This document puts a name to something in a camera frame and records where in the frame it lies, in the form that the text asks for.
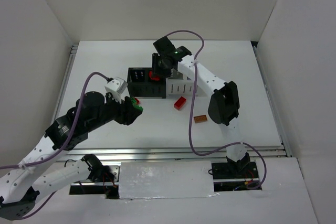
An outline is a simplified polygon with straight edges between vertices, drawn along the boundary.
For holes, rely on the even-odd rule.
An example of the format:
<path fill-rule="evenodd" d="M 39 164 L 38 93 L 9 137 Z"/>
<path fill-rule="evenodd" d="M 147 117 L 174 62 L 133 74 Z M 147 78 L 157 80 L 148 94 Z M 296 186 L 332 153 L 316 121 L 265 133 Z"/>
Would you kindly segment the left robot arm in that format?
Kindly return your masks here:
<path fill-rule="evenodd" d="M 45 174 L 45 171 L 85 141 L 90 132 L 111 121 L 130 125 L 142 112 L 143 108 L 133 98 L 117 102 L 110 92 L 85 93 L 75 107 L 45 131 L 20 167 L 1 178 L 1 218 L 24 219 L 41 199 L 80 180 L 114 183 L 116 171 L 103 165 L 94 154 L 86 154 L 56 172 Z"/>

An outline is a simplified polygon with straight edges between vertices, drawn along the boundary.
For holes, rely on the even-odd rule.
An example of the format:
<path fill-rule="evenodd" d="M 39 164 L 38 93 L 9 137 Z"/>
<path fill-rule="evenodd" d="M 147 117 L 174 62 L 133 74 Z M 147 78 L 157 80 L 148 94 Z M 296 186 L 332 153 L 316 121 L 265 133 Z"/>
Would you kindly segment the red curved lego brick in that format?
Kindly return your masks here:
<path fill-rule="evenodd" d="M 149 79 L 155 82 L 160 81 L 160 77 L 155 75 L 152 70 L 149 71 Z"/>

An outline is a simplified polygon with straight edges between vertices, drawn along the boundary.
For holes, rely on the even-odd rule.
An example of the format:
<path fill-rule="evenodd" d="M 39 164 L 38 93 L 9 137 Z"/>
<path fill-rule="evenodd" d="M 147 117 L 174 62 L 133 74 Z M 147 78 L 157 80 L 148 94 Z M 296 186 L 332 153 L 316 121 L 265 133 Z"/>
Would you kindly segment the green curved lego brick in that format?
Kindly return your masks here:
<path fill-rule="evenodd" d="M 139 106 L 138 104 L 133 104 L 133 107 L 141 112 L 143 112 L 143 107 Z"/>

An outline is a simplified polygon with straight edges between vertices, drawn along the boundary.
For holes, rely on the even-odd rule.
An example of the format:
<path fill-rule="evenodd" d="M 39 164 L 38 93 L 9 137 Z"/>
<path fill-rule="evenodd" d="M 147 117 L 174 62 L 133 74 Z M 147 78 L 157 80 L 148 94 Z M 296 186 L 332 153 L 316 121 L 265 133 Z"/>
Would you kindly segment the red rectangular lego brick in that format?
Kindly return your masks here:
<path fill-rule="evenodd" d="M 179 99 L 174 103 L 174 108 L 180 110 L 186 103 L 186 99 L 181 96 Z"/>

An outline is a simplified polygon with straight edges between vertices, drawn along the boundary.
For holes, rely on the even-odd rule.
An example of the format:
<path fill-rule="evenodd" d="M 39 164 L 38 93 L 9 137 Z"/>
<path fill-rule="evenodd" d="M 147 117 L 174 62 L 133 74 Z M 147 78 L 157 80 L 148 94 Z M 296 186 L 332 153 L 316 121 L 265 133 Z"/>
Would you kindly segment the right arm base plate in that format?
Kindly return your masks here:
<path fill-rule="evenodd" d="M 208 171 L 213 178 L 219 179 L 244 179 L 254 180 L 259 178 L 258 170 L 255 162 L 251 162 L 240 172 L 230 170 L 228 163 L 211 163 L 212 168 Z"/>

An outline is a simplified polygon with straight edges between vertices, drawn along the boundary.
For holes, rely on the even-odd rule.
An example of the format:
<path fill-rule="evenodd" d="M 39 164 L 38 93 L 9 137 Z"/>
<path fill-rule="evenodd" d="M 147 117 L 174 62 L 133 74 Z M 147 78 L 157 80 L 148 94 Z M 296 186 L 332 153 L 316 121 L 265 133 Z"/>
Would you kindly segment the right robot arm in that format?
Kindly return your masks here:
<path fill-rule="evenodd" d="M 237 84 L 233 81 L 227 82 L 215 76 L 206 67 L 197 61 L 198 54 L 204 48 L 202 45 L 194 55 L 184 46 L 176 48 L 164 36 L 153 43 L 156 53 L 152 56 L 152 68 L 154 74 L 160 77 L 167 77 L 172 69 L 186 75 L 194 81 L 194 88 L 191 101 L 190 119 L 188 126 L 188 141 L 190 148 L 197 156 L 208 156 L 220 150 L 226 149 L 226 160 L 232 173 L 239 173 L 249 162 L 249 156 L 243 146 L 242 135 L 239 130 L 239 95 Z M 208 116 L 220 126 L 222 135 L 231 143 L 219 147 L 207 153 L 197 152 L 192 141 L 192 119 L 195 104 L 196 89 L 200 88 L 210 98 L 208 105 Z"/>

